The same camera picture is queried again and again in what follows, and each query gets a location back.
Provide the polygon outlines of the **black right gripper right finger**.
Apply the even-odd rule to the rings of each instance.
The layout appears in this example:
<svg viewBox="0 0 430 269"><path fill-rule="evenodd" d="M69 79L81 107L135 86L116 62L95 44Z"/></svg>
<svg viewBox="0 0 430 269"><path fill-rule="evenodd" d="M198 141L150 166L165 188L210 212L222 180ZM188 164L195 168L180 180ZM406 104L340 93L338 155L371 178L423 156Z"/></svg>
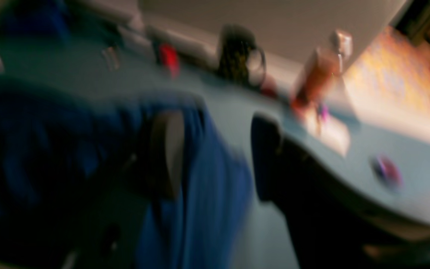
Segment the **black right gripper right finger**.
<svg viewBox="0 0 430 269"><path fill-rule="evenodd" d="M256 193L282 212L301 269L430 269L430 239L400 239L344 206L334 177L276 121L253 116L251 148Z"/></svg>

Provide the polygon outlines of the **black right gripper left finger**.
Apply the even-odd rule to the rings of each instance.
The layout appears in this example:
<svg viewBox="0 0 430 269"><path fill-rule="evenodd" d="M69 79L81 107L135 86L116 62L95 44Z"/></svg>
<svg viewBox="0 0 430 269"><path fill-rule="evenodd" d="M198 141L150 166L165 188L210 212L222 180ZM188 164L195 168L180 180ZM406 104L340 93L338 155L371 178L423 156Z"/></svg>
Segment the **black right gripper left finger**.
<svg viewBox="0 0 430 269"><path fill-rule="evenodd" d="M152 205L175 200L184 168L182 111L145 119L61 205L64 221L57 238L64 256L57 269L130 269L137 262Z"/></svg>

